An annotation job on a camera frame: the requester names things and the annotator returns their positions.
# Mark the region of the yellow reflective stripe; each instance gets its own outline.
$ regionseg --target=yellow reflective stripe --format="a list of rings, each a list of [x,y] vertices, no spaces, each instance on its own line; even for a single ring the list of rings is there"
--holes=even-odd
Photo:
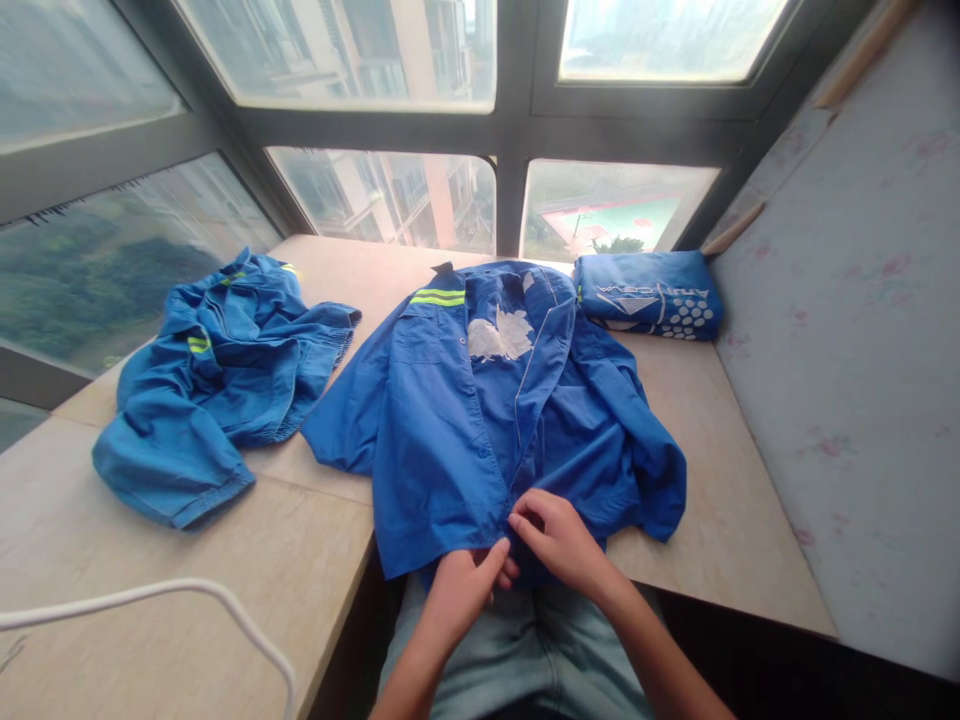
[[[210,341],[206,338],[187,338],[190,351],[195,353],[206,352],[210,349]]]
[[[423,288],[422,290],[417,290],[416,295],[439,295],[440,297],[464,297],[466,295],[465,290],[431,290],[430,288]]]
[[[229,284],[232,283],[234,280],[237,280],[237,279],[239,279],[239,278],[246,277],[246,276],[247,276],[247,274],[244,273],[244,272],[234,273],[234,274],[231,275],[230,277],[224,278],[223,280],[221,280],[221,281],[220,281],[220,284],[221,284],[221,285],[229,285]]]
[[[421,296],[421,295],[417,295],[416,297],[413,297],[410,299],[411,303],[426,302],[426,303],[430,303],[431,305],[443,305],[444,307],[453,307],[454,305],[463,305],[463,301],[464,299],[462,297],[433,298],[433,297],[427,297],[427,296]]]

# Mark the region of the desk surface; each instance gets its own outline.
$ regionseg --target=desk surface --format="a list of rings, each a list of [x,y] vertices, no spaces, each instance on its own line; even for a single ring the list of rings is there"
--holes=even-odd
[[[360,308],[350,353],[445,260],[493,258],[293,236],[273,253],[304,301]],[[609,554],[632,579],[824,635],[835,629],[713,346],[617,334],[654,412],[687,455],[686,515],[666,545],[627,530]],[[245,453],[253,492],[200,535],[154,525],[96,477],[90,449],[113,417],[119,367],[0,456],[0,609],[174,577],[231,588],[297,672],[309,709],[373,543],[368,479],[321,467],[300,435]],[[281,715],[283,683],[219,605],[192,594],[0,634],[12,717]]]

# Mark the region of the white wall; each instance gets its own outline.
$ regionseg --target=white wall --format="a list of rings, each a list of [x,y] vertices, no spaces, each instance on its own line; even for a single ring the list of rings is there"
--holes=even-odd
[[[960,680],[960,57],[925,7],[734,207],[718,349],[847,645]]]

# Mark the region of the person's leg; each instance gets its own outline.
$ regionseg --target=person's leg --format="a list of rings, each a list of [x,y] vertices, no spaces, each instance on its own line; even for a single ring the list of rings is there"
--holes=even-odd
[[[494,604],[480,614],[444,668],[432,720],[483,718],[552,686],[530,593],[497,590],[494,595]],[[420,579],[410,575],[378,695],[413,634],[426,598]]]
[[[540,636],[560,679],[555,692],[544,694],[538,703],[573,720],[652,720],[653,710],[627,654],[596,605],[560,585],[536,590],[534,606]]]

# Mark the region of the window pane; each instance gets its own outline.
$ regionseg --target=window pane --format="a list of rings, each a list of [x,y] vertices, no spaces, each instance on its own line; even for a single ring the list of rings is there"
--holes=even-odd
[[[496,0],[176,0],[239,105],[489,113]]]
[[[4,0],[0,78],[0,154],[184,111],[108,0]]]
[[[787,0],[569,0],[560,82],[738,82]]]
[[[520,254],[573,262],[594,253],[672,250],[719,170],[534,160]]]
[[[493,254],[496,177],[463,155],[267,148],[321,235]]]
[[[0,398],[0,453],[49,417],[40,408]]]
[[[280,238],[211,154],[0,227],[0,339],[99,374],[153,336],[178,283]]]

